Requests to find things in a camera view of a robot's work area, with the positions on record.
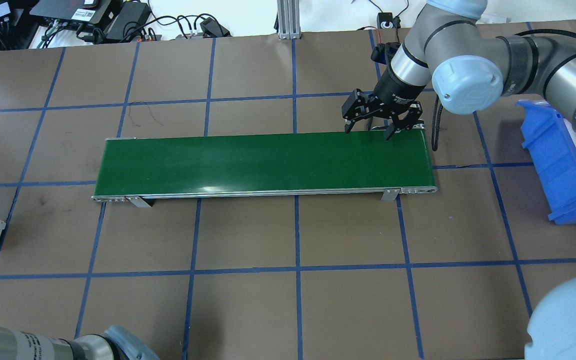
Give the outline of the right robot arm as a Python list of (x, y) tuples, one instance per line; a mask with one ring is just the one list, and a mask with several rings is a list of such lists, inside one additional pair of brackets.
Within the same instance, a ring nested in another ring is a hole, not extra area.
[[(366, 95), (359, 89), (343, 103), (344, 130), (379, 117), (390, 119), (386, 139), (418, 121), (413, 104), (431, 85), (435, 103), (453, 114), (482, 111), (499, 98), (536, 94), (576, 132), (576, 32), (526, 30), (483, 38), (476, 26), (486, 0), (428, 0)], [(576, 278), (544, 296), (528, 322), (526, 360), (576, 360)]]

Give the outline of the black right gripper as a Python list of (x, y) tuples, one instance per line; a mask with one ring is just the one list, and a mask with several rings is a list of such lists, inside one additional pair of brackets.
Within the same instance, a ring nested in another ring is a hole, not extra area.
[(422, 114), (423, 109), (419, 101), (387, 104), (376, 95), (368, 95), (361, 89), (355, 89), (342, 105), (342, 118), (345, 121), (343, 131), (348, 134), (357, 122), (378, 117), (391, 120), (388, 125), (380, 127), (385, 131), (385, 140), (390, 141), (395, 134), (402, 131), (422, 129), (424, 127)]

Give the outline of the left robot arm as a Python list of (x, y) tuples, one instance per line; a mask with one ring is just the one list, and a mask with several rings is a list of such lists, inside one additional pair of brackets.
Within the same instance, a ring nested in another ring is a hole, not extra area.
[(155, 351), (123, 326), (72, 340), (0, 326), (0, 360), (158, 360)]

